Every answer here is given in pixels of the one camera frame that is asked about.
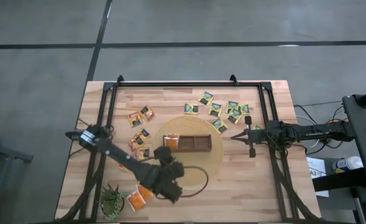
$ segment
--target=wooden tabletop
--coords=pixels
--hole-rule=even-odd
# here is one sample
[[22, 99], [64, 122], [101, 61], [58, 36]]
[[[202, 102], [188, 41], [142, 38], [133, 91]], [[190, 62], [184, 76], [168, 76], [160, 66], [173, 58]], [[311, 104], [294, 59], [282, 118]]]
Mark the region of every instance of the wooden tabletop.
[[[86, 86], [80, 118], [87, 123], [96, 123], [103, 83], [88, 82]], [[296, 123], [287, 81], [271, 81], [271, 83], [279, 119], [286, 123]], [[213, 101], [222, 104], [223, 107], [229, 100], [249, 104], [252, 123], [264, 128], [258, 89], [255, 87], [127, 87], [117, 89], [112, 117], [112, 125], [115, 127], [113, 143], [126, 152], [130, 152], [127, 143], [140, 128], [156, 134], [167, 121], [184, 116], [185, 103], [198, 103], [199, 114], [197, 116], [206, 121], [214, 121], [215, 117], [208, 115], [209, 108], [198, 102], [203, 91], [212, 93]], [[268, 116], [271, 118], [267, 94], [265, 99]], [[154, 110], [155, 117], [150, 122], [144, 121], [139, 126], [130, 127], [127, 115], [138, 111], [145, 105]], [[231, 136], [241, 133], [246, 128], [244, 119], [241, 118], [238, 124], [232, 124], [226, 119], [225, 113], [221, 115], [221, 118], [228, 125], [228, 130], [221, 134], [224, 156], [217, 174], [210, 178], [204, 192], [195, 197], [181, 198], [174, 205], [169, 201], [158, 200], [154, 197], [142, 210], [135, 213], [127, 203], [116, 222], [280, 221], [268, 149], [265, 146], [256, 146], [257, 157], [250, 158], [248, 146], [242, 142], [230, 140]], [[79, 122], [77, 128], [84, 129], [86, 125]], [[74, 142], [71, 152], [80, 148]], [[66, 214], [82, 192], [88, 161], [89, 152], [86, 150], [73, 155], [68, 161], [55, 218]], [[303, 148], [297, 146], [290, 148], [288, 163], [295, 191], [308, 208], [320, 217]], [[103, 185], [107, 184], [120, 185], [120, 191], [132, 192], [137, 181], [132, 174], [120, 170], [117, 162], [107, 158]], [[287, 198], [287, 194], [284, 192], [286, 209], [290, 214]], [[93, 194], [89, 199], [88, 211], [91, 211], [92, 201]], [[107, 220], [99, 210], [98, 222], [102, 221]]]

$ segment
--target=round placemat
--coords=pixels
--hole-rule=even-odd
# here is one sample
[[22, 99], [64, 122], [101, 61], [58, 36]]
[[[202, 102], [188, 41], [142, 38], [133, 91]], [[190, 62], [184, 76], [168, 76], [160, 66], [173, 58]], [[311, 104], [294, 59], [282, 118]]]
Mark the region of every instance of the round placemat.
[[[219, 170], [222, 162], [222, 144], [219, 133], [209, 122], [194, 116], [182, 116], [166, 122], [154, 137], [153, 149], [162, 146], [166, 134], [211, 134], [211, 152], [173, 152], [172, 156], [184, 166], [202, 167], [211, 179]], [[179, 185], [199, 185], [206, 180], [203, 172], [197, 169], [185, 169], [184, 177], [177, 179]]]

